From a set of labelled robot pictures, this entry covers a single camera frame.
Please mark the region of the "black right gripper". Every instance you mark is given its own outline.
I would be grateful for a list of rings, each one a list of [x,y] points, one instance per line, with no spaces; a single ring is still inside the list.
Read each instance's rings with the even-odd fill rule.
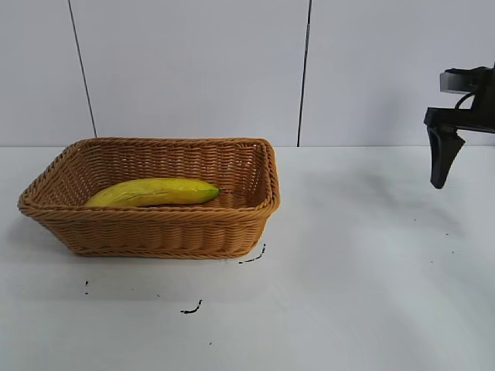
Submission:
[[[440,74],[440,91],[459,94],[453,108],[429,107],[424,123],[431,149],[430,183],[442,189],[465,141],[457,130],[494,133],[494,68],[447,69]]]

